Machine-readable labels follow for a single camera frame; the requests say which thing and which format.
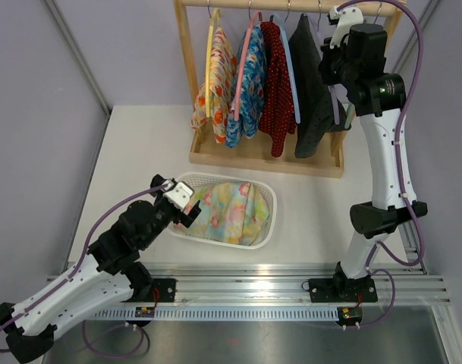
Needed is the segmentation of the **pastel floral skirt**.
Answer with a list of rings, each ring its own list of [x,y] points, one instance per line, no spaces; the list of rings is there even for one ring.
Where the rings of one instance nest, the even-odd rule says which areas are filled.
[[[270,209],[251,182],[226,182],[197,187],[185,212],[198,202],[201,213],[189,228],[176,228],[192,237],[250,246],[261,234]]]

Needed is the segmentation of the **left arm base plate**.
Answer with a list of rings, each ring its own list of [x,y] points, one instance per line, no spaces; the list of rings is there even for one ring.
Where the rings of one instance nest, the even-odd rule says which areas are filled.
[[[150,291],[140,297],[131,297],[126,303],[173,303],[175,300],[177,280],[174,278],[154,278]]]

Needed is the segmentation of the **mint green hanger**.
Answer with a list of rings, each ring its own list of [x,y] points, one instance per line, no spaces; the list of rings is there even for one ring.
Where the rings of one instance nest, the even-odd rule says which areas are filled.
[[[356,117],[356,108],[355,105],[352,103],[349,103],[347,106],[347,114],[346,114],[346,119],[344,123],[344,129],[349,130],[351,128],[351,123]]]

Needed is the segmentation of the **lilac hanger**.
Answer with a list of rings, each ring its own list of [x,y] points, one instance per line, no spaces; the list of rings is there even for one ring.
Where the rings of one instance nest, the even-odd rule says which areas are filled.
[[[318,7],[319,7],[319,12],[318,12],[319,17],[318,17],[318,20],[316,22],[316,35],[318,37],[319,43],[323,44],[324,37],[322,36],[322,34],[320,32],[320,23],[321,23],[321,19],[322,19],[322,2],[320,0],[318,0],[317,3],[318,3]],[[328,91],[330,93],[331,101],[332,101],[332,110],[333,110],[333,115],[334,115],[334,122],[335,122],[336,125],[339,125],[340,124],[340,111],[339,111],[339,107],[338,107],[338,98],[337,98],[337,95],[336,95],[336,92],[335,92],[335,87],[334,86],[328,86]]]

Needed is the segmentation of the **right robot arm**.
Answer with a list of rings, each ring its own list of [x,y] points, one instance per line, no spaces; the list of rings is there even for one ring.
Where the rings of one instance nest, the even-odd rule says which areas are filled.
[[[404,80],[384,71],[387,32],[378,24],[338,25],[321,47],[325,84],[341,84],[356,109],[372,170],[372,198],[351,206],[354,235],[331,278],[308,282],[314,303],[377,301],[370,264],[397,227],[428,212],[409,178],[400,116],[407,101]]]

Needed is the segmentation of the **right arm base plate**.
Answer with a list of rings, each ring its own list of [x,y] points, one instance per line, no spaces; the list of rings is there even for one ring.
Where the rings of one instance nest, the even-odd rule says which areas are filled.
[[[378,295],[370,276],[360,279],[310,278],[308,292],[312,303],[376,303]]]

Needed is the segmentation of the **dark grey dotted skirt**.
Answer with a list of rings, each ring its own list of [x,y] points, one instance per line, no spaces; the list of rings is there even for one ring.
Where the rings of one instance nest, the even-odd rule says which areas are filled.
[[[347,113],[338,101],[340,124],[336,125],[328,86],[322,82],[319,72],[321,56],[306,14],[301,14],[288,44],[301,116],[301,122],[297,126],[294,156],[309,158],[315,155],[326,133],[346,131],[344,123]]]

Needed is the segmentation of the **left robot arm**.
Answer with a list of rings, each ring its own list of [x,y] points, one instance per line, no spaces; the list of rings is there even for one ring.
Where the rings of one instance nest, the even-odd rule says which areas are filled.
[[[111,207],[124,207],[115,223],[97,239],[88,233],[79,260],[41,291],[19,303],[0,304],[0,334],[19,363],[47,353],[65,332],[113,303],[154,297],[153,278],[140,254],[170,224],[188,228],[201,212],[194,189],[157,174],[150,188]]]

